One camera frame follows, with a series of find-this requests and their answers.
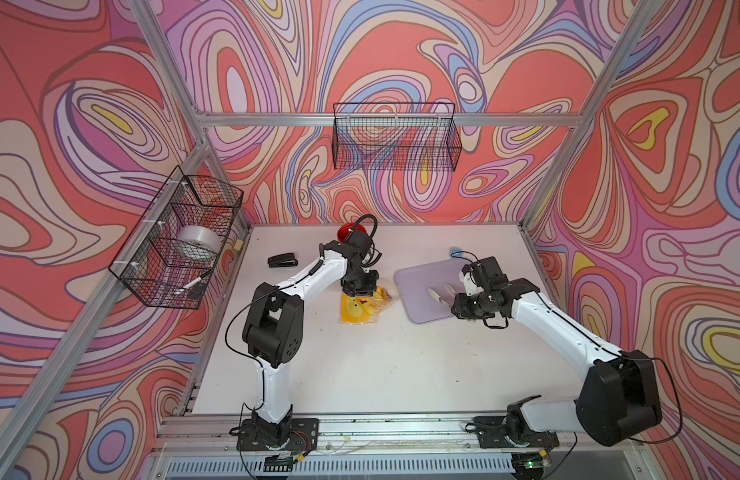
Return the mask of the clear bag with yellow lion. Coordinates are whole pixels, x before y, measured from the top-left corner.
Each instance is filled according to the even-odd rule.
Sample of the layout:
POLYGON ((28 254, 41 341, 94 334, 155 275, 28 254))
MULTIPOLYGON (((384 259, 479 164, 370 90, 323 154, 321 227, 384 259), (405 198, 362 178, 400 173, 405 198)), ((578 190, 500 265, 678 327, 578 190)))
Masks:
POLYGON ((381 313, 392 301, 392 295, 383 287, 378 287, 371 296, 351 297, 342 294, 340 300, 340 322, 348 325, 376 323, 381 313))

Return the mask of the steel tongs with silicone tips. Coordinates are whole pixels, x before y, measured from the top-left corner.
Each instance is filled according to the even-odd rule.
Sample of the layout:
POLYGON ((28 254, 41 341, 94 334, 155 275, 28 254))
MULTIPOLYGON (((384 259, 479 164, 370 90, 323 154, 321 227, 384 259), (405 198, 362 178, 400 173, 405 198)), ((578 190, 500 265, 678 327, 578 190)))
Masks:
POLYGON ((434 301, 448 308, 451 308, 454 305, 456 297, 458 295, 458 291, 453 285, 449 283, 445 283, 444 286, 441 287, 439 290, 428 287, 427 292, 434 301))

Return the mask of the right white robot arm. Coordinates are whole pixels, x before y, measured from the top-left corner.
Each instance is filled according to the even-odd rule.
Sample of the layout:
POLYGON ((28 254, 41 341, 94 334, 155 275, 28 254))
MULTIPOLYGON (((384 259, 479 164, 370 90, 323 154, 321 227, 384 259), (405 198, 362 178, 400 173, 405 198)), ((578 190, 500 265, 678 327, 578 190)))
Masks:
POLYGON ((530 396, 511 404, 502 429, 508 442, 526 446, 543 433, 585 433, 602 446, 659 425, 663 420, 655 365, 639 350, 627 352, 573 320, 525 278, 511 280, 493 257, 466 264, 464 286, 452 314, 488 325, 501 316, 544 340, 582 380, 572 398, 530 396))

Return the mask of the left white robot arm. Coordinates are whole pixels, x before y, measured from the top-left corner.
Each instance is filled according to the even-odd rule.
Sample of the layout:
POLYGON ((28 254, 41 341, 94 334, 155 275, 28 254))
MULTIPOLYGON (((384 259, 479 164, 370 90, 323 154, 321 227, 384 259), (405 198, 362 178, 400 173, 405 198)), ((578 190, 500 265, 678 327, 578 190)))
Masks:
POLYGON ((319 255, 304 269, 277 285, 263 282, 247 308, 242 339, 247 355, 259 363, 258 405, 242 424, 244 441, 268 448, 286 446, 293 434, 289 363, 302 346, 306 302, 338 282, 350 298, 372 297, 379 273, 373 266, 382 254, 375 247, 378 219, 365 214, 347 237, 319 246, 319 255))

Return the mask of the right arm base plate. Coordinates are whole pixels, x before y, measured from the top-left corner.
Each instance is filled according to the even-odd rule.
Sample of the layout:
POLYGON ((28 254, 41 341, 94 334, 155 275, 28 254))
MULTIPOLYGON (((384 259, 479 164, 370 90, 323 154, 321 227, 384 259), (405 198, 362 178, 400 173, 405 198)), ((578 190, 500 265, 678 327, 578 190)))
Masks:
POLYGON ((531 430, 517 415, 477 416, 464 430, 477 437, 482 449, 553 450, 560 445, 554 432, 531 430))

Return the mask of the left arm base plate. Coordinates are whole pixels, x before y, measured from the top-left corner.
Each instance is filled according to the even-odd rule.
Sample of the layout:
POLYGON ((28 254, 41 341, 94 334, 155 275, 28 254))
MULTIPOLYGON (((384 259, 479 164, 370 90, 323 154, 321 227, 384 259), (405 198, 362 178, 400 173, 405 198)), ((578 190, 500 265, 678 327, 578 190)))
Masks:
POLYGON ((290 474, 318 447, 320 420, 317 418, 285 418, 279 424, 270 424, 259 417, 243 419, 229 434, 237 440, 236 449, 244 452, 270 452, 258 473, 252 462, 243 459, 245 470, 259 474, 290 474))

